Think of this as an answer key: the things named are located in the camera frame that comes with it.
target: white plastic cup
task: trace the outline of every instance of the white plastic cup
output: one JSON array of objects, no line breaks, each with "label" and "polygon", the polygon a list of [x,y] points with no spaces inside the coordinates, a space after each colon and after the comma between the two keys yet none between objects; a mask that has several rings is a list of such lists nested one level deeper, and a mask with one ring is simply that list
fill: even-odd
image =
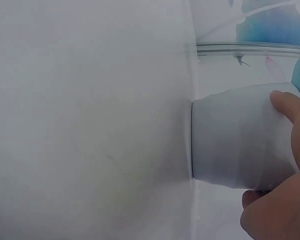
[{"label": "white plastic cup", "polygon": [[192,104],[192,170],[197,180],[270,191],[299,172],[291,149],[292,123],[272,106],[273,90],[288,82],[228,90]]}]

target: finger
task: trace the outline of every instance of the finger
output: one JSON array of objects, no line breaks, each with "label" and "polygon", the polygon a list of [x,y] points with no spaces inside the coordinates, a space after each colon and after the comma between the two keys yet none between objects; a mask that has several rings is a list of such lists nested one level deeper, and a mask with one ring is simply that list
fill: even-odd
[{"label": "finger", "polygon": [[254,201],[258,200],[262,196],[264,196],[265,193],[262,193],[260,191],[251,191],[248,190],[242,195],[242,207],[243,209],[246,209],[250,204],[252,204]]},{"label": "finger", "polygon": [[292,123],[300,112],[300,97],[289,92],[273,91],[270,100],[276,110],[285,115]]}]

